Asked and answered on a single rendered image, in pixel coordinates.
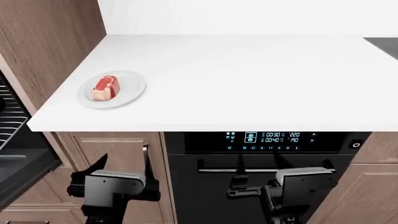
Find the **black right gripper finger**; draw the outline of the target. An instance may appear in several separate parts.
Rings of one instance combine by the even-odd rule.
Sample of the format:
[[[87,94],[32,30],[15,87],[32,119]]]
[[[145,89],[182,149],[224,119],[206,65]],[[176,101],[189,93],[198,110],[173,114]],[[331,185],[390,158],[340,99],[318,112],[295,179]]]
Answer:
[[[247,179],[248,173],[246,172],[245,166],[244,166],[244,161],[243,161],[243,155],[239,154],[238,155],[238,166],[236,168],[236,173],[234,175],[234,179]]]
[[[282,154],[275,151],[275,152],[273,152],[273,157],[275,160],[275,164],[277,166],[277,171],[282,171],[284,169],[290,169],[290,163],[283,157]]]

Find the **wooden panelled cabinet door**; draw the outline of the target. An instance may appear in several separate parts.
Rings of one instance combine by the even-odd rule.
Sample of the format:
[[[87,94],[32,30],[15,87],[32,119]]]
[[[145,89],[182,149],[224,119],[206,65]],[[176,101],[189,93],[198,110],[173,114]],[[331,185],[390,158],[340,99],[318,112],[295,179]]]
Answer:
[[[307,224],[398,224],[398,164],[351,164]]]

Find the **black built-in oven with display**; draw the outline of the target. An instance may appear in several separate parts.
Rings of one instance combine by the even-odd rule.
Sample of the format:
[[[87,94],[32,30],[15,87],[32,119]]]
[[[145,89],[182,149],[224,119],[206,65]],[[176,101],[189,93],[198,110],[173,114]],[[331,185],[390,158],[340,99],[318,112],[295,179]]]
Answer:
[[[165,145],[178,224],[266,224],[256,197],[227,199],[235,173],[202,173],[205,168],[233,169],[243,155],[246,169],[277,169],[277,151],[291,168],[335,169],[341,176],[370,136],[369,132],[166,132]],[[264,185],[276,173],[248,173],[248,185]],[[330,190],[319,190],[303,214],[307,224]]]

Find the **wooden cabinet drawer front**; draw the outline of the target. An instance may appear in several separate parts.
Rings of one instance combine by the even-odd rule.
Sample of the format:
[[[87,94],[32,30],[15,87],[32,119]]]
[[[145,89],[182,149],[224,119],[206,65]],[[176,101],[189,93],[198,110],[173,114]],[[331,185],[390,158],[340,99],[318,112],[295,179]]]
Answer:
[[[353,164],[398,164],[398,132],[373,132]]]

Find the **black open oven door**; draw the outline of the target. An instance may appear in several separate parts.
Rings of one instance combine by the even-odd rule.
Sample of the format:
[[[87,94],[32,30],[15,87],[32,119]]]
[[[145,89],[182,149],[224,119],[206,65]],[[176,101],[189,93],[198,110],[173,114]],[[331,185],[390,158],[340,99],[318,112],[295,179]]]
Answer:
[[[61,164],[50,149],[0,150],[0,211]]]

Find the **tall wooden cabinet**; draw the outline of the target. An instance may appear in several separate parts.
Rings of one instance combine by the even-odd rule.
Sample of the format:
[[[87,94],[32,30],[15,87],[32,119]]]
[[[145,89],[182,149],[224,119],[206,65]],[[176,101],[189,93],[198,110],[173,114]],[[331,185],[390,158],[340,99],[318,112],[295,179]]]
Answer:
[[[105,37],[98,0],[0,0],[7,79],[35,113]]]

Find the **open black oven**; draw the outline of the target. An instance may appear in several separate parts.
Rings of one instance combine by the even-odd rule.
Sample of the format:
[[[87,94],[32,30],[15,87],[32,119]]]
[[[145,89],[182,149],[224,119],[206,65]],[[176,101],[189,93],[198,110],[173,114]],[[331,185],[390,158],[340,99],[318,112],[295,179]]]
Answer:
[[[28,120],[31,119],[31,115],[27,108],[22,104],[21,99],[18,97],[13,87],[6,79],[3,72],[0,70],[0,84],[5,84],[8,89],[12,91],[12,94],[17,98],[19,104],[22,106],[25,113],[28,115]],[[33,132],[28,127],[27,123],[21,127],[21,129],[13,136],[13,138],[6,144],[3,149],[50,149],[54,152],[52,146],[46,140],[44,134],[40,132]]]

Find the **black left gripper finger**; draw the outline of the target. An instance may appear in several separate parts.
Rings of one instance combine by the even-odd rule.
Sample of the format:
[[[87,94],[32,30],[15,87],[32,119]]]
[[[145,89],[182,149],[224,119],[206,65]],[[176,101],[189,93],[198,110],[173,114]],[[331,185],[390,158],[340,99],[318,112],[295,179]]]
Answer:
[[[89,168],[82,170],[82,171],[78,171],[78,172],[74,172],[71,174],[71,185],[84,185],[85,184],[85,177],[87,175],[91,175],[91,173],[93,173],[94,171],[97,170],[102,170],[104,169],[106,162],[108,160],[108,155],[104,154],[104,156],[102,156],[101,158],[99,158],[92,166],[90,166]]]
[[[154,177],[149,156],[146,157],[145,164],[146,186],[159,186],[159,181]]]

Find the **round white plate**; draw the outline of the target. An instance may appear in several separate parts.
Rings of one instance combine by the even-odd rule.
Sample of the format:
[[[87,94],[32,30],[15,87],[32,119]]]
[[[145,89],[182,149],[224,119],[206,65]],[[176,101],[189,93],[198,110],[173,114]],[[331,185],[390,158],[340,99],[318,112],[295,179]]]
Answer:
[[[113,75],[118,79],[121,90],[111,100],[96,101],[91,96],[91,90],[95,87],[100,78],[106,75]],[[119,108],[138,99],[147,87],[147,82],[141,74],[128,70],[116,70],[100,73],[89,78],[80,85],[77,93],[77,99],[83,106],[96,110],[107,110]]]

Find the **dark grey cooktop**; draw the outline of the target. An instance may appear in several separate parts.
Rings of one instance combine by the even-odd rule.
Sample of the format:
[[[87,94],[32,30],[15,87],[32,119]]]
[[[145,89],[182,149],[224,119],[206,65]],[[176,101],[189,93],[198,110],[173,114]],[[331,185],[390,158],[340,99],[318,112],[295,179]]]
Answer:
[[[364,37],[364,39],[398,61],[398,37]]]

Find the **raw red steak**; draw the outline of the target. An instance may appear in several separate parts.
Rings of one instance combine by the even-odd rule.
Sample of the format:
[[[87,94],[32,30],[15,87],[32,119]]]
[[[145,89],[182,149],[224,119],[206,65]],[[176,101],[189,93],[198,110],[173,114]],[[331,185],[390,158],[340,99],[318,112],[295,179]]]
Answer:
[[[118,78],[115,76],[104,76],[96,86],[91,89],[91,98],[95,101],[109,101],[117,96],[120,91]]]

